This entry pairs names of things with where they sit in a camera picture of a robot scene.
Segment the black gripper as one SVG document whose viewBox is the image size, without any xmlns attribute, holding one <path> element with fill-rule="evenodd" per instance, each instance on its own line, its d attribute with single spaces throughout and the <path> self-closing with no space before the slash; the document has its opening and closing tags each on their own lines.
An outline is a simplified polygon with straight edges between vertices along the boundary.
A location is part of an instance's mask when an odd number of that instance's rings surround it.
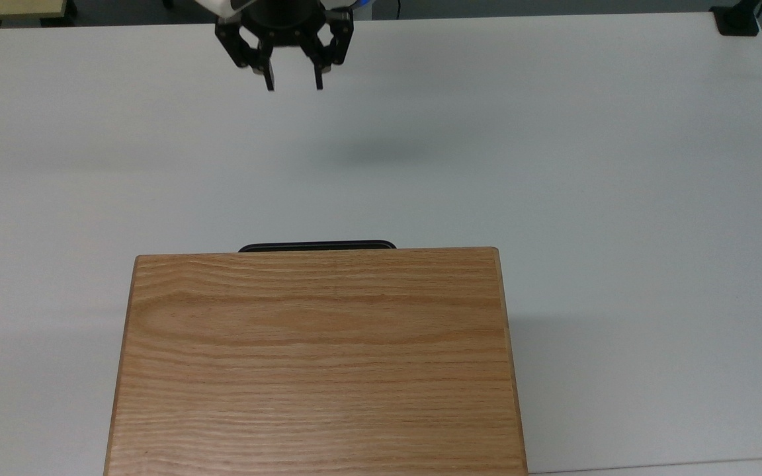
<svg viewBox="0 0 762 476">
<path fill-rule="evenodd" d="M 324 9 L 320 1 L 254 1 L 236 22 L 218 19 L 215 35 L 240 69 L 263 76 L 268 91 L 275 90 L 271 57 L 274 48 L 299 46 L 314 67 L 316 89 L 323 76 L 347 58 L 354 33 L 354 12 L 349 8 Z M 241 35 L 248 30 L 257 46 Z"/>
</svg>

